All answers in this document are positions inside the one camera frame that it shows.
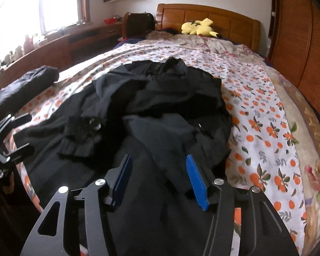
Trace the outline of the large black coat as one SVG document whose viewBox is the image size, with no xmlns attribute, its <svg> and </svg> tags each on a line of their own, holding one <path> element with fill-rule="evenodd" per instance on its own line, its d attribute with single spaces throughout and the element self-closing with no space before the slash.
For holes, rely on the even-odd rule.
<svg viewBox="0 0 320 256">
<path fill-rule="evenodd" d="M 82 188 L 133 161 L 122 204 L 108 215 L 118 255 L 201 255 L 212 215 L 195 201 L 187 155 L 225 175 L 232 118 L 222 82 L 180 59 L 115 68 L 46 120 L 14 135 L 45 206 L 58 187 Z"/>
</svg>

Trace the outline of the folded black garment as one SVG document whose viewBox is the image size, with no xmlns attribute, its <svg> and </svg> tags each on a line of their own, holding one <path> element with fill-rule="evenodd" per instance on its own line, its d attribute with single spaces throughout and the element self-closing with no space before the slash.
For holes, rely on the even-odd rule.
<svg viewBox="0 0 320 256">
<path fill-rule="evenodd" d="M 0 90 L 0 120 L 16 114 L 35 96 L 59 79 L 58 68 L 43 65 L 28 71 Z"/>
</svg>

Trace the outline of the orange print bed quilt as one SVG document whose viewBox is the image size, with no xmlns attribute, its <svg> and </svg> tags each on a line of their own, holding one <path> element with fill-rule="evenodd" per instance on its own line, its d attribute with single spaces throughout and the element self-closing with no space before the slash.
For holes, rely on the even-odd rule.
<svg viewBox="0 0 320 256">
<path fill-rule="evenodd" d="M 197 37 L 123 44 L 63 72 L 56 85 L 43 91 L 23 108 L 31 125 L 48 120 L 61 104 L 91 81 L 134 60 L 164 62 L 181 58 L 221 79 L 222 95 L 233 128 L 227 176 L 233 186 L 258 186 L 273 203 L 286 225 L 297 253 L 304 248 L 306 208 L 295 145 L 294 122 L 278 95 L 261 57 L 244 45 Z"/>
</svg>

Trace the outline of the long wooden desk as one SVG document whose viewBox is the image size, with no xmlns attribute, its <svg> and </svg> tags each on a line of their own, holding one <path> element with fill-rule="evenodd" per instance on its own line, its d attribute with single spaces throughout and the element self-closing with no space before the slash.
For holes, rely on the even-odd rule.
<svg viewBox="0 0 320 256">
<path fill-rule="evenodd" d="M 0 73 L 0 89 L 24 73 L 43 65 L 64 71 L 87 58 L 104 53 L 117 44 L 122 23 L 92 27 L 55 39 L 16 60 Z"/>
</svg>

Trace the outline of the floral mattress cover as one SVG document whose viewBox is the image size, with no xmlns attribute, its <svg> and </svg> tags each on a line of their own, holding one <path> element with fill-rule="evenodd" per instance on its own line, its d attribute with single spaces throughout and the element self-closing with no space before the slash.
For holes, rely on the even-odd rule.
<svg viewBox="0 0 320 256">
<path fill-rule="evenodd" d="M 320 255 L 320 122 L 299 90 L 272 67 L 265 67 L 272 80 L 297 140 L 295 149 L 302 172 L 306 221 L 302 255 Z"/>
</svg>

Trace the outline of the red bowl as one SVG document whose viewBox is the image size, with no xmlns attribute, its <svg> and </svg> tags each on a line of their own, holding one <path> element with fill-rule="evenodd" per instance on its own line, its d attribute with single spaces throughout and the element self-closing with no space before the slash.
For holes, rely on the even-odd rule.
<svg viewBox="0 0 320 256">
<path fill-rule="evenodd" d="M 117 18 L 108 18 L 108 19 L 104 19 L 104 20 L 103 20 L 103 22 L 104 22 L 106 25 L 115 24 L 117 21 L 118 21 Z"/>
</svg>

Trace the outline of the wooden chair with bag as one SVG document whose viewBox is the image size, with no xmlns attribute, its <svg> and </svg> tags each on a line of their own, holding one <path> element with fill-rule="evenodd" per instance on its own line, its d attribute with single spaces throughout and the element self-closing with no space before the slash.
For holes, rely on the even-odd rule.
<svg viewBox="0 0 320 256">
<path fill-rule="evenodd" d="M 155 19 L 151 13 L 125 13 L 122 20 L 123 39 L 143 36 L 155 30 Z"/>
</svg>

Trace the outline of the yellow plush toy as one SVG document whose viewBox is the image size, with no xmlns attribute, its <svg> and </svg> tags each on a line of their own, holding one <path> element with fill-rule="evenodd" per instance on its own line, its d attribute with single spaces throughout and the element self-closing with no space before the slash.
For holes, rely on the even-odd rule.
<svg viewBox="0 0 320 256">
<path fill-rule="evenodd" d="M 196 20 L 191 23 L 186 22 L 181 26 L 181 33 L 184 35 L 221 38 L 221 35 L 211 27 L 212 24 L 213 21 L 209 18 L 205 18 L 202 21 Z"/>
</svg>

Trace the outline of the wooden louvred wardrobe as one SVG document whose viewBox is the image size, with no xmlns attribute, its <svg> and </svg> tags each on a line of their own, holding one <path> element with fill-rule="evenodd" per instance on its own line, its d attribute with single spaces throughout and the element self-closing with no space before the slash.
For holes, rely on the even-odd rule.
<svg viewBox="0 0 320 256">
<path fill-rule="evenodd" d="M 320 8 L 314 0 L 272 0 L 269 60 L 320 114 Z"/>
</svg>

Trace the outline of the window with wooden frame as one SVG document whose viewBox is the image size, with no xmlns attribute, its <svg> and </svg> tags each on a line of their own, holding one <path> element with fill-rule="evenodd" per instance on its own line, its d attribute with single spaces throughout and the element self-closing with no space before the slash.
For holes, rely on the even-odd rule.
<svg viewBox="0 0 320 256">
<path fill-rule="evenodd" d="M 90 20 L 89 0 L 0 0 L 0 49 Z"/>
</svg>

